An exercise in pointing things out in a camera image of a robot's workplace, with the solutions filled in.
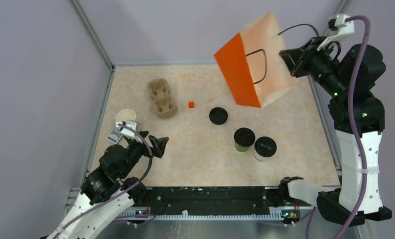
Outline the orange paper bag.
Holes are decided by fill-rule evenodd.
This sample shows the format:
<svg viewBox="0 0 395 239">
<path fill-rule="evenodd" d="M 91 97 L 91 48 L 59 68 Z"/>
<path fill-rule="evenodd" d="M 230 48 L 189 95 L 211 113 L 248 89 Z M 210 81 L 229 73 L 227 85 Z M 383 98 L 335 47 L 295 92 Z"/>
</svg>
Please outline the orange paper bag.
<svg viewBox="0 0 395 239">
<path fill-rule="evenodd" d="M 279 55 L 285 49 L 280 27 L 270 11 L 248 24 L 215 54 L 236 104 L 264 108 L 295 84 Z"/>
</svg>

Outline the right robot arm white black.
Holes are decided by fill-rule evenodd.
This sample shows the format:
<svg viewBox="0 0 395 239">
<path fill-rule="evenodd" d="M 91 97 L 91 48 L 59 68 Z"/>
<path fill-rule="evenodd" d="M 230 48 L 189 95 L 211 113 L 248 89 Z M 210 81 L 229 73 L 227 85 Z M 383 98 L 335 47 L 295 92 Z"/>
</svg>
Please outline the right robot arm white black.
<svg viewBox="0 0 395 239">
<path fill-rule="evenodd" d="M 340 225 L 354 208 L 358 211 L 350 226 L 388 220 L 392 211 L 380 198 L 378 160 L 385 107 L 371 92 L 386 70 L 383 55 L 360 43 L 338 60 L 329 46 L 320 48 L 323 40 L 313 37 L 302 47 L 279 52 L 291 76 L 310 76 L 331 96 L 328 109 L 340 144 L 342 182 L 335 190 L 320 190 L 316 207 L 325 220 Z"/>
</svg>

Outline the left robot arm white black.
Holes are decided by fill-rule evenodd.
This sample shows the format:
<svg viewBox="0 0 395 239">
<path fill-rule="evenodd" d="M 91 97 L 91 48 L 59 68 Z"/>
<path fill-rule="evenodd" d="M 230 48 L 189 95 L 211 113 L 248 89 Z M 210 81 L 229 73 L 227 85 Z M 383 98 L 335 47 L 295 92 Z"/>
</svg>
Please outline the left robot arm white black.
<svg viewBox="0 0 395 239">
<path fill-rule="evenodd" d="M 146 198 L 143 179 L 153 159 L 164 155 L 168 137 L 156 138 L 148 131 L 128 146 L 109 146 L 99 159 L 99 167 L 84 180 L 80 192 L 49 239 L 95 239 L 124 210 L 139 206 Z"/>
</svg>

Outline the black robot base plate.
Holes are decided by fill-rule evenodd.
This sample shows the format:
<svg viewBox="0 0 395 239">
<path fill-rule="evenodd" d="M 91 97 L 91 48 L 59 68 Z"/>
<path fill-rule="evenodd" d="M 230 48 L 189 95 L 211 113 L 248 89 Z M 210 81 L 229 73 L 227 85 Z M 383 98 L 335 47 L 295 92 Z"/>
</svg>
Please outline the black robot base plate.
<svg viewBox="0 0 395 239">
<path fill-rule="evenodd" d="M 290 206 L 302 209 L 307 203 L 280 196 L 277 187 L 152 187 L 139 197 L 136 206 L 161 214 L 262 215 Z"/>
</svg>

